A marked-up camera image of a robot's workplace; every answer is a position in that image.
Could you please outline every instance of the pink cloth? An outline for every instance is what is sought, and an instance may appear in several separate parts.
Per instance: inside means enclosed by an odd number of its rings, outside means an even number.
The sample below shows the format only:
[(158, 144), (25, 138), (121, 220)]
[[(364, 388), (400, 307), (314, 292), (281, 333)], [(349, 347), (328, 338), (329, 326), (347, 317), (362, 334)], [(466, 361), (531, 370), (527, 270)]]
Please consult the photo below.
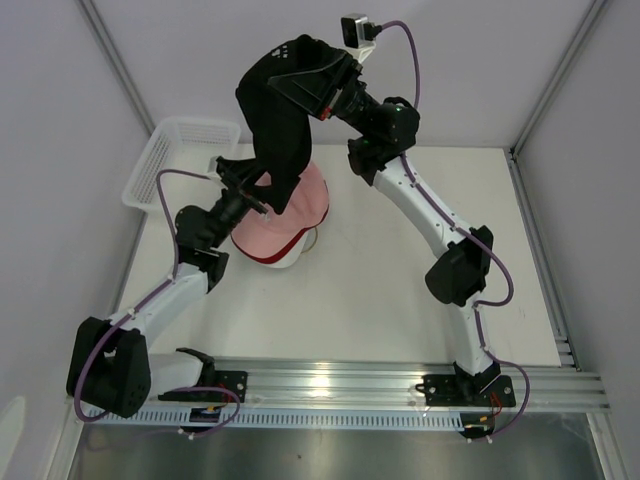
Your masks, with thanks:
[[(265, 173), (256, 184), (270, 185), (271, 177)], [(307, 230), (325, 219), (329, 192), (322, 172), (309, 162), (282, 215), (276, 215), (270, 206), (266, 207), (266, 216), (250, 210), (231, 232), (231, 239), (248, 257), (269, 264), (284, 257)]]

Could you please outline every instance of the white basket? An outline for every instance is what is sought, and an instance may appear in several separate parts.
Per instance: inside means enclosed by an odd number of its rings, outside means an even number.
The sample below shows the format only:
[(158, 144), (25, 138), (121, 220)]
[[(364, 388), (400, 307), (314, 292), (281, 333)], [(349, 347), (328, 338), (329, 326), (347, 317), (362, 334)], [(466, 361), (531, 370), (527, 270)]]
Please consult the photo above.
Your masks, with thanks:
[[(233, 122), (207, 118), (168, 117), (149, 139), (122, 192), (125, 205), (145, 212), (161, 210), (156, 175), (171, 168), (176, 155), (185, 148), (205, 148), (211, 156), (233, 155), (240, 138), (240, 126)], [(195, 173), (208, 174), (209, 160)]]

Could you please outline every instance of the white wall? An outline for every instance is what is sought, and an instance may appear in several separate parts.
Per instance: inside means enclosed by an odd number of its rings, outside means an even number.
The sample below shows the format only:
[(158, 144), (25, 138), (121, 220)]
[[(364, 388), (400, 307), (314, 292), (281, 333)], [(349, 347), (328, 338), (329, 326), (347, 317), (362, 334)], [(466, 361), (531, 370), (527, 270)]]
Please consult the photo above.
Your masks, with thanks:
[[(342, 45), (340, 17), (405, 20), (422, 62), (421, 145), (510, 146), (591, 0), (96, 0), (158, 122), (219, 116), (244, 124), (234, 91), (253, 63), (302, 33)], [(413, 97), (403, 33), (388, 32), (364, 80), (384, 98)], [(338, 120), (313, 125), (344, 143)]]
[(579, 358), (640, 478), (640, 3), (611, 3), (521, 165)]
[(104, 315), (139, 215), (145, 135), (71, 0), (0, 4), (0, 409), (27, 398), (6, 478), (41, 478), (75, 330)]

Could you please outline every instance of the white plastic basket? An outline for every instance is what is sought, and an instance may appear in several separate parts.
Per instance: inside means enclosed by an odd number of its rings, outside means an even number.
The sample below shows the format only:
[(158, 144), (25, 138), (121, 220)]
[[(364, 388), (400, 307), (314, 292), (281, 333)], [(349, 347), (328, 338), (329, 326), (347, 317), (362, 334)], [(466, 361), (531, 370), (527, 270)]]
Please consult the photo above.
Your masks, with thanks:
[(207, 161), (196, 173), (207, 174), (210, 158), (233, 155), (240, 138), (240, 126), (224, 120), (168, 117), (156, 127), (136, 163), (122, 193), (125, 205), (145, 212), (161, 210), (156, 175), (171, 168), (174, 159), (187, 148), (206, 149)]

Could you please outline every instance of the white table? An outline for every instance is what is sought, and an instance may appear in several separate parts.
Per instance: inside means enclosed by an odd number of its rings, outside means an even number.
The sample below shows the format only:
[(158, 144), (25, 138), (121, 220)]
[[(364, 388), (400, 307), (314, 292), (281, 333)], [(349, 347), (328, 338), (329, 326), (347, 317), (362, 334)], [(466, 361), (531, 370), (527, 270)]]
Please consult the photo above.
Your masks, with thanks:
[[(176, 168), (202, 172), (210, 152), (189, 147)], [(243, 145), (238, 158), (249, 158)], [(424, 275), (435, 258), (409, 221), (375, 189), (353, 175), (344, 146), (314, 146), (331, 198), (317, 245), (278, 271), (231, 253), (224, 279), (189, 307), (152, 346), (154, 352), (191, 347), (212, 356), (360, 361), (453, 361), (447, 313)], [(488, 339), (497, 355), (524, 365), (560, 364), (554, 335), (499, 149), (416, 147), (409, 157), (460, 216), (486, 224), (494, 249), (510, 269), (516, 294), (486, 309)], [(187, 204), (210, 208), (213, 182), (166, 179), (172, 213)], [(170, 237), (162, 214), (148, 216), (121, 307), (129, 306), (169, 270)], [(503, 298), (506, 283), (492, 265), (487, 298)]]

